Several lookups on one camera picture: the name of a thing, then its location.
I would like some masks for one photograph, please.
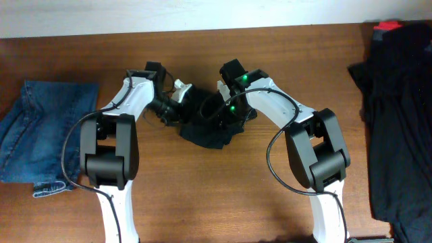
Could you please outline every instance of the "black cloth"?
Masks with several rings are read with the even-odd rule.
[[[222,149],[231,142],[232,136],[243,132],[243,123],[225,108],[215,119],[207,120],[221,105],[225,104],[220,93],[194,88],[189,94],[190,100],[185,111],[192,111],[187,124],[182,125],[180,136],[196,145],[208,149]],[[202,115],[199,113],[201,104],[205,102]]]
[[[431,40],[426,24],[386,32],[364,63],[348,68],[371,136],[373,214],[399,242],[432,242]]]

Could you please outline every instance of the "white wall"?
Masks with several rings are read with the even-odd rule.
[[[0,0],[0,38],[432,18],[431,0]]]

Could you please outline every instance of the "red tag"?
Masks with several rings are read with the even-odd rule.
[[[374,26],[374,30],[394,30],[402,27],[397,21],[380,22],[378,26]]]

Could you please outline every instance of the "denim jeans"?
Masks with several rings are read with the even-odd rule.
[[[33,197],[71,190],[60,165],[69,129],[95,109],[98,86],[25,81],[20,98],[0,122],[0,180],[33,183]],[[65,168],[73,181],[80,173],[80,131],[70,136]]]

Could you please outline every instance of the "wire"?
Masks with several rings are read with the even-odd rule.
[[[336,203],[337,206],[340,209],[340,213],[341,213],[341,217],[342,217],[342,221],[344,223],[344,233],[345,233],[345,238],[344,238],[344,242],[347,242],[347,236],[348,236],[348,230],[346,227],[346,219],[345,219],[345,213],[344,213],[344,208],[342,207],[342,203],[340,202],[338,195],[336,193],[332,193],[332,192],[305,192],[305,191],[301,191],[301,190],[297,190],[289,185],[287,185],[274,171],[273,166],[271,166],[271,162],[270,162],[270,152],[271,152],[271,148],[274,145],[274,143],[276,142],[276,140],[281,136],[281,134],[288,128],[291,126],[291,124],[297,119],[298,114],[300,113],[300,109],[298,108],[296,102],[289,97],[287,94],[285,94],[284,92],[280,92],[278,90],[273,90],[271,88],[253,88],[250,90],[246,90],[244,92],[240,92],[238,94],[235,94],[234,96],[232,96],[231,98],[229,98],[228,100],[225,101],[224,104],[222,104],[220,106],[220,108],[218,108],[212,115],[208,116],[208,117],[204,117],[202,116],[204,119],[213,119],[214,117],[216,117],[221,111],[223,111],[223,109],[225,108],[225,106],[231,102],[232,100],[234,100],[235,98],[239,97],[240,95],[245,95],[247,93],[250,92],[260,92],[260,91],[267,91],[267,92],[274,92],[278,95],[283,96],[284,98],[286,98],[287,100],[289,100],[289,102],[291,102],[291,104],[294,106],[294,116],[293,118],[284,126],[282,127],[277,133],[276,135],[271,139],[269,146],[267,147],[267,153],[266,153],[266,160],[267,160],[267,166],[269,167],[269,170],[271,172],[271,174],[273,175],[273,177],[285,188],[287,188],[288,190],[295,192],[297,194],[300,195],[305,195],[305,196],[320,196],[320,195],[330,195],[332,196]],[[204,107],[204,104],[201,104],[200,106],[200,114],[202,114],[201,109]]]
[[[202,118],[205,118],[204,115],[203,115],[203,108],[204,108],[205,103],[207,103],[207,102],[208,102],[210,99],[212,99],[213,97],[216,97],[219,93],[220,93],[220,91],[217,91],[216,93],[207,96],[207,97],[202,101],[202,103],[201,103],[201,105],[200,105],[200,109],[198,110],[198,112],[199,112],[199,114],[200,114],[200,116],[201,116]]]
[[[150,126],[152,126],[153,128],[156,128],[158,130],[162,130],[163,128],[167,127],[167,120],[165,118],[161,119],[163,120],[163,123],[165,124],[163,127],[157,127],[155,124],[151,123],[147,118],[146,118],[146,114],[149,112],[150,109],[144,109],[144,112],[142,112],[142,117],[144,118],[144,120],[146,121],[146,123]]]
[[[252,112],[254,111],[255,109],[250,109],[249,110],[249,112],[246,114],[246,116],[244,117],[244,119],[243,119],[243,122],[242,122],[242,128],[244,127],[244,124],[246,124],[246,122],[248,121],[248,119],[249,119],[249,115],[250,114],[252,114]]]
[[[115,207],[114,207],[114,203],[113,203],[113,197],[112,197],[112,196],[109,196],[107,193],[105,193],[105,192],[103,192],[103,191],[101,191],[101,190],[97,190],[97,189],[95,189],[95,188],[91,188],[91,187],[88,187],[88,186],[84,186],[84,185],[81,185],[81,184],[79,184],[79,183],[77,183],[77,182],[72,181],[72,180],[69,178],[68,173],[66,173],[66,168],[65,168],[65,151],[66,151],[66,146],[68,145],[69,137],[71,136],[72,132],[75,130],[75,128],[76,128],[79,124],[81,124],[82,122],[85,122],[85,121],[88,120],[89,118],[94,117],[94,116],[96,116],[96,115],[99,115],[99,114],[101,114],[101,113],[103,113],[103,112],[106,112],[106,111],[112,111],[112,110],[114,110],[114,109],[117,109],[118,106],[121,105],[121,104],[126,100],[126,98],[128,97],[130,91],[131,91],[132,88],[133,88],[133,86],[132,86],[132,85],[133,85],[133,82],[132,82],[132,75],[131,75],[131,73],[129,72],[129,70],[126,70],[126,73],[127,73],[127,75],[128,75],[128,78],[129,78],[129,87],[128,87],[126,93],[124,94],[124,96],[119,100],[119,102],[117,102],[117,103],[113,103],[113,106],[112,106],[112,107],[104,108],[104,109],[99,109],[99,110],[97,110],[97,111],[93,111],[93,112],[91,112],[91,113],[89,113],[89,114],[87,114],[87,115],[81,117],[81,118],[80,118],[80,119],[79,119],[79,120],[78,120],[78,121],[77,121],[77,122],[76,122],[76,123],[75,123],[75,124],[70,128],[69,132],[68,132],[67,135],[66,135],[65,142],[63,143],[63,147],[61,148],[61,171],[63,172],[63,176],[65,177],[65,179],[67,180],[67,182],[69,182],[71,185],[73,185],[73,186],[75,186],[75,187],[77,187],[77,188],[79,188],[79,189],[87,190],[87,191],[89,191],[89,192],[99,193],[99,194],[103,195],[105,198],[107,198],[107,200],[108,200],[108,202],[109,202],[109,205],[111,206],[111,210],[113,211],[113,216],[114,216],[114,220],[115,220],[115,224],[116,224],[116,226],[117,226],[117,231],[118,231],[118,236],[119,236],[119,243],[122,243],[122,233],[120,232],[120,223],[119,223],[119,219],[118,219],[118,217],[117,217],[117,213],[115,212]]]
[[[170,90],[168,90],[168,91],[162,91],[162,93],[164,93],[164,94],[174,92],[174,84],[176,83],[176,81],[174,80],[173,75],[170,74],[168,71],[166,71],[166,72],[167,72],[168,76],[171,78],[172,86],[171,86],[171,89],[170,89]]]

